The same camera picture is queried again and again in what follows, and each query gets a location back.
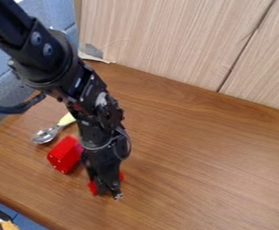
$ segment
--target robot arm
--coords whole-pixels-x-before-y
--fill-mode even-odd
[[[13,0],[0,0],[0,49],[28,86],[63,102],[76,118],[82,161],[100,194],[120,191],[119,166],[130,154],[123,111],[106,84],[77,56],[65,34],[45,28]]]

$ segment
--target metal spoon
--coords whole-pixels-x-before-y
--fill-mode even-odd
[[[73,122],[75,122],[75,118],[71,115],[71,113],[67,113],[54,127],[39,130],[32,137],[32,142],[36,144],[45,144],[50,142],[56,137],[60,130]]]

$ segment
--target red object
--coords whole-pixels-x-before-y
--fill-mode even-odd
[[[124,174],[121,172],[119,177],[120,177],[120,180],[122,182],[124,180]],[[93,196],[98,196],[99,195],[99,190],[98,190],[98,187],[97,187],[95,181],[90,181],[88,183],[88,187],[89,187],[89,190],[90,190],[90,192],[92,193]]]
[[[120,173],[120,180],[121,182],[124,181],[124,174],[122,172]]]
[[[92,193],[93,196],[98,196],[99,195],[99,190],[98,187],[96,186],[96,182],[95,181],[90,181],[88,183],[88,187],[90,192]]]
[[[60,172],[67,174],[81,159],[83,147],[76,137],[67,136],[48,153],[48,160]]]

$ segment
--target bolt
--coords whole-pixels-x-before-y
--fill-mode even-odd
[[[13,64],[14,64],[14,61],[12,61],[12,60],[8,61],[8,66],[12,66]]]
[[[53,53],[53,48],[49,43],[45,43],[43,47],[43,56],[50,56]]]
[[[34,31],[31,34],[31,45],[38,46],[42,42],[42,36],[39,32]]]

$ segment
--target yellow object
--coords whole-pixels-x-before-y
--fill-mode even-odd
[[[75,118],[72,116],[70,112],[68,112],[59,122],[58,126],[67,126],[71,123],[75,122]]]
[[[0,224],[4,230],[20,230],[20,228],[11,221],[3,221]]]

